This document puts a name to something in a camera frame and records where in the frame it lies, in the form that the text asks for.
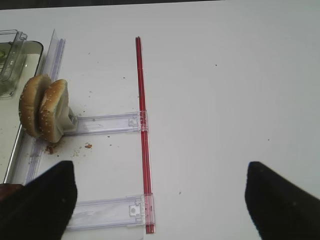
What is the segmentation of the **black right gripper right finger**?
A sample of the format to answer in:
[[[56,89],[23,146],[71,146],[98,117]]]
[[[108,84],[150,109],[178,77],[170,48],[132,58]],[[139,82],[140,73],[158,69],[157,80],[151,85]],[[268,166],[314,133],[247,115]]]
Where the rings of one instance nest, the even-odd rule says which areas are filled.
[[[320,238],[320,200],[261,162],[248,165],[244,199],[261,239]]]

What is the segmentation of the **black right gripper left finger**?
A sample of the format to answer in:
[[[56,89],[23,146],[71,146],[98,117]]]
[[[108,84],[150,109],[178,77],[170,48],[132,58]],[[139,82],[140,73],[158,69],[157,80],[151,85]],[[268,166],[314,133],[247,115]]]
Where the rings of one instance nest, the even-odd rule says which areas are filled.
[[[60,240],[74,212],[74,164],[64,160],[26,184],[2,184],[2,240]]]

